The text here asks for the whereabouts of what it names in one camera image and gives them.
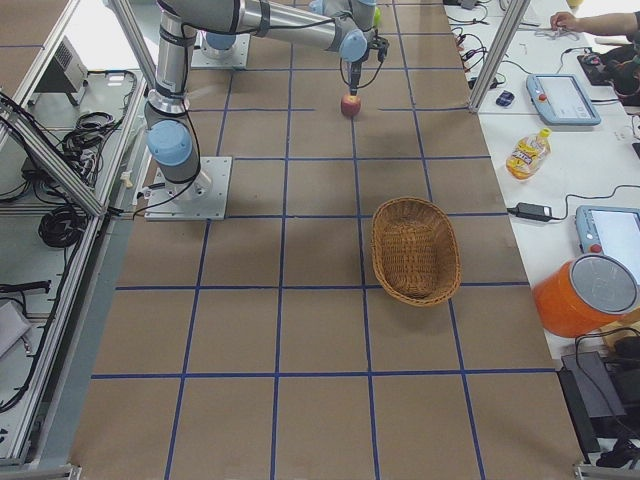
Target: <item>wicker basket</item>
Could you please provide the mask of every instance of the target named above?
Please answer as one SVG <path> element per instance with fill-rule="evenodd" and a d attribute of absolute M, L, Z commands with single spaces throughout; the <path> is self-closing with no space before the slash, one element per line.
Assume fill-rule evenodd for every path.
<path fill-rule="evenodd" d="M 451 223 L 433 203 L 396 198 L 373 216 L 373 270 L 393 298 L 428 307 L 453 296 L 461 281 Z"/>

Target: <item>bucket lid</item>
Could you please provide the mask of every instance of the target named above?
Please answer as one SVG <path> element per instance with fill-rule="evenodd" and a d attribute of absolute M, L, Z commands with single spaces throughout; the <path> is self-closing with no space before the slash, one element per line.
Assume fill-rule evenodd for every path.
<path fill-rule="evenodd" d="M 573 262 L 570 277 L 578 296 L 601 312 L 626 313 L 638 298 L 638 286 L 631 272 L 606 255 L 578 258 Z"/>

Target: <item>orange bucket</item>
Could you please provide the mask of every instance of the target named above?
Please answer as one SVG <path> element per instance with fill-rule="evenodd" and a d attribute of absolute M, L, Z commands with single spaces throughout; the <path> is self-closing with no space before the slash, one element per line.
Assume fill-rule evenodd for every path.
<path fill-rule="evenodd" d="M 633 309 L 638 286 L 617 260 L 588 254 L 562 265 L 533 289 L 542 325 L 575 338 L 619 320 Z"/>

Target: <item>red apple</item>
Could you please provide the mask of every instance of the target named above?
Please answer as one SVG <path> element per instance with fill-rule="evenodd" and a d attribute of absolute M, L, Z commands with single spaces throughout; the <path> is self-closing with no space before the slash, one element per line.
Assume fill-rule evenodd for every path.
<path fill-rule="evenodd" d="M 359 96 L 345 93 L 340 100 L 340 111 L 345 117 L 353 118 L 360 112 L 361 105 Z"/>

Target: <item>person's hand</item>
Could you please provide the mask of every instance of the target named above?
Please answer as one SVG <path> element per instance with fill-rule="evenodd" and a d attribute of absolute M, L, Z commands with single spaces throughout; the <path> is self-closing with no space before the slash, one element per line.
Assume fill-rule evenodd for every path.
<path fill-rule="evenodd" d="M 571 30 L 573 32 L 582 31 L 580 29 L 580 20 L 570 12 L 558 12 L 551 17 L 549 22 L 551 23 L 551 30 L 564 28 L 565 30 Z"/>

